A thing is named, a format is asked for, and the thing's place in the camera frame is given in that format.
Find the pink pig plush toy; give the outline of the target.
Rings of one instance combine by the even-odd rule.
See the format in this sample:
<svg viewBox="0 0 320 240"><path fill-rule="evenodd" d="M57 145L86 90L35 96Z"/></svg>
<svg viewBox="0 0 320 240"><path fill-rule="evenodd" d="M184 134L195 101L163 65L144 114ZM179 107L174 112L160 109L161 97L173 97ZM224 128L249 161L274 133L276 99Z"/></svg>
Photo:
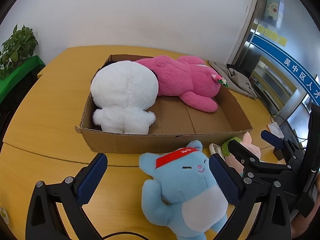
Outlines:
<svg viewBox="0 0 320 240"><path fill-rule="evenodd" d="M221 146L225 162L229 167L234 168L238 174L243 175L244 163L253 155L260 159L261 152L258 146L252 144L252 138L249 132L246 132L242 139L232 137L225 141Z"/></svg>

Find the beige phone case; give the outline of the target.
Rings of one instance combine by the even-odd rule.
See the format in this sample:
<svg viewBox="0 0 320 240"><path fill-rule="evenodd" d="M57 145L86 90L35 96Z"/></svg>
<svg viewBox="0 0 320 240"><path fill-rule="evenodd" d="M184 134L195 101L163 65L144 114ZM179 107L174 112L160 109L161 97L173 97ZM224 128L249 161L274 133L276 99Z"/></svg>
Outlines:
<svg viewBox="0 0 320 240"><path fill-rule="evenodd" d="M222 150L221 150L221 147L219 145L211 143L209 145L209 151L210 151L211 155L218 154L223 160L225 160L225 157L224 157Z"/></svg>

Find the blue plush toy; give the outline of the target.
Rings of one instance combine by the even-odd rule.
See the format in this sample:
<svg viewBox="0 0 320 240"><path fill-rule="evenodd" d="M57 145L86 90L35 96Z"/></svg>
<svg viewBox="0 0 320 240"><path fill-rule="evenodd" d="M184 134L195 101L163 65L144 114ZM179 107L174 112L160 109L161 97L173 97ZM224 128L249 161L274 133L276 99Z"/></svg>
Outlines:
<svg viewBox="0 0 320 240"><path fill-rule="evenodd" d="M219 232L227 222L228 202L202 150L194 140L170 153L139 158L139 168L151 176L142 187L142 211L177 239L206 239L206 231Z"/></svg>

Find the black charger block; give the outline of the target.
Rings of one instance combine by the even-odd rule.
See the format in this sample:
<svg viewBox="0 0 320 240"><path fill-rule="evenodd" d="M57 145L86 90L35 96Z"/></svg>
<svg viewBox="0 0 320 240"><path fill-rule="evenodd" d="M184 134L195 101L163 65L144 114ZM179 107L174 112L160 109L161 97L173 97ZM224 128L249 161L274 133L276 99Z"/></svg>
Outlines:
<svg viewBox="0 0 320 240"><path fill-rule="evenodd" d="M284 159L283 153L282 153L281 149L274 148L273 154L274 154L274 156L277 158L278 161Z"/></svg>

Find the white orange pad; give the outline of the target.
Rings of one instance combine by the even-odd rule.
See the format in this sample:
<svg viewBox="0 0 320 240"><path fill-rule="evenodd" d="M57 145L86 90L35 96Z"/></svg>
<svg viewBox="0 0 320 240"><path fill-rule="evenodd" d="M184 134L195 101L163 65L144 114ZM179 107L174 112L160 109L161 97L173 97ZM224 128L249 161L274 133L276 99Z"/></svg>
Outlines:
<svg viewBox="0 0 320 240"><path fill-rule="evenodd" d="M268 126L269 131L273 135L275 135L275 136L277 136L277 137L279 137L281 139L284 139L284 134L281 131L279 125L276 122L272 122L271 124L268 124L267 126Z"/></svg>

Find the green white packet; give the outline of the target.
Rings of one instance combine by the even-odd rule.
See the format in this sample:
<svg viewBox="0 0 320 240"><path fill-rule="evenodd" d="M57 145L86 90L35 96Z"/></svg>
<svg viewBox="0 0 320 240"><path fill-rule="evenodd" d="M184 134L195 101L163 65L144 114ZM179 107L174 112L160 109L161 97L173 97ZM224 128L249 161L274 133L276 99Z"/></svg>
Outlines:
<svg viewBox="0 0 320 240"><path fill-rule="evenodd" d="M3 218L4 222L9 225L9 216L6 210L3 207L0 207L0 215Z"/></svg>

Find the blue door banner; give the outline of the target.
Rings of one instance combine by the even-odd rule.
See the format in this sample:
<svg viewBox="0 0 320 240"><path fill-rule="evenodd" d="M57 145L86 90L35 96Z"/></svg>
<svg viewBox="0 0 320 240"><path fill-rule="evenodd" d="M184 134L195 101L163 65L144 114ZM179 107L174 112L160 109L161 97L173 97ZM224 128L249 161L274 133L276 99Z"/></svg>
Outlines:
<svg viewBox="0 0 320 240"><path fill-rule="evenodd" d="M247 68L254 68L258 58L263 55L274 61L278 66L286 70L304 89L312 102L319 105L319 83L307 69L294 57L281 49L275 43L263 36L251 31L246 40L248 45L242 64L247 64Z"/></svg>

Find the grey cloth bag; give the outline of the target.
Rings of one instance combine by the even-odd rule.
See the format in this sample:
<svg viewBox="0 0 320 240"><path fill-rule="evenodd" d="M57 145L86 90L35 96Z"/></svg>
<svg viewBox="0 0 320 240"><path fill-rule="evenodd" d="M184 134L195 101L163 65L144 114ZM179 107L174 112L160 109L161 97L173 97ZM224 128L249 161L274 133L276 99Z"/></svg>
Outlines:
<svg viewBox="0 0 320 240"><path fill-rule="evenodd" d="M233 90L251 99L257 99L257 95L249 79L234 69L233 65L208 61L209 65L227 81L228 89Z"/></svg>

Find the brown cardboard box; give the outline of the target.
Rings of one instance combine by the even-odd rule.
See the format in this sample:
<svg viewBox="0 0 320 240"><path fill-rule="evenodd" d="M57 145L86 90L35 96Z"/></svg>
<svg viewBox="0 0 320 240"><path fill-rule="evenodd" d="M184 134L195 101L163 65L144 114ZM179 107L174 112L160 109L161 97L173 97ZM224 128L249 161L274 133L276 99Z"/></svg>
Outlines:
<svg viewBox="0 0 320 240"><path fill-rule="evenodd" d="M156 121L147 135L103 132L93 122L97 109L91 96L87 98L80 125L75 131L82 135L93 152L103 153L165 153L199 140L204 147L221 145L231 137L241 137L252 130L252 125L237 99L221 87L214 96L218 109L205 113L187 106L177 96L160 96L150 111Z"/></svg>

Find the yellow sticky notes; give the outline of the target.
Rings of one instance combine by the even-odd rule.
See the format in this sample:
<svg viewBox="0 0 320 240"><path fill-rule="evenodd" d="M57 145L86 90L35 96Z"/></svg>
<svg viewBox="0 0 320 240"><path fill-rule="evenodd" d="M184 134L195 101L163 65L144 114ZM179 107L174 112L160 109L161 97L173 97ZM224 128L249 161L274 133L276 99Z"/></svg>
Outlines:
<svg viewBox="0 0 320 240"><path fill-rule="evenodd" d="M285 47L287 44L287 38L278 34L278 29L274 25L266 23L264 21L253 23L251 26L251 32L259 36L263 36L264 38L282 47Z"/></svg>

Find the green covered side table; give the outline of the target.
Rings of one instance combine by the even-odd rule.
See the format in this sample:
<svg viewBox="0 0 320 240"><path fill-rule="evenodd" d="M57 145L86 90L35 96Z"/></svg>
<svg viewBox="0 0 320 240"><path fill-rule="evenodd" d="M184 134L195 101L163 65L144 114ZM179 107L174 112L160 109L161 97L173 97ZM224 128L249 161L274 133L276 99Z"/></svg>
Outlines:
<svg viewBox="0 0 320 240"><path fill-rule="evenodd" d="M14 69L5 79L1 80L1 96L2 102L9 92L29 73L37 74L45 67L44 62L36 55L26 59L19 67Z"/></svg>

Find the cartoon sheep poster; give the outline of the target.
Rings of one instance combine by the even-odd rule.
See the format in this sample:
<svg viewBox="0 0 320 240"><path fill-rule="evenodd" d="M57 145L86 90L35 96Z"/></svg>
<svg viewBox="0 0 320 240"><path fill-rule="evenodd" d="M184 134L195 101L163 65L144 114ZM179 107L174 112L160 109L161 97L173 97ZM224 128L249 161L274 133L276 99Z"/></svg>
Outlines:
<svg viewBox="0 0 320 240"><path fill-rule="evenodd" d="M263 20L268 24L276 26L281 22L284 13L282 0L266 0Z"/></svg>

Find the white plush toy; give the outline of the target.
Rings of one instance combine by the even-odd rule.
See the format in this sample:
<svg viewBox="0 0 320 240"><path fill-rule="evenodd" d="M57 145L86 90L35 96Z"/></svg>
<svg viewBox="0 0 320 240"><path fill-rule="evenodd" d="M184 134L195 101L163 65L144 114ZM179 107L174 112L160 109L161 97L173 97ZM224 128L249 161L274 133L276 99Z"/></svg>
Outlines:
<svg viewBox="0 0 320 240"><path fill-rule="evenodd" d="M97 109L93 122L101 130L119 134L148 134L156 116L148 109L158 95L158 79L149 68L118 61L93 77L90 93Z"/></svg>

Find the green potted plant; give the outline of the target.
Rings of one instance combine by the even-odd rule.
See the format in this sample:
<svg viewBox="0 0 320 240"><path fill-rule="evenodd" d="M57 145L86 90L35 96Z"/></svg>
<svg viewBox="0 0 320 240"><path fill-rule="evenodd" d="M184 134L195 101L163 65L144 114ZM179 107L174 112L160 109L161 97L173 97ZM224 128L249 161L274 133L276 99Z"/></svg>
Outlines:
<svg viewBox="0 0 320 240"><path fill-rule="evenodd" d="M16 25L12 35L1 45L1 80L9 76L26 59L32 57L38 44L32 28L24 25L18 29Z"/></svg>

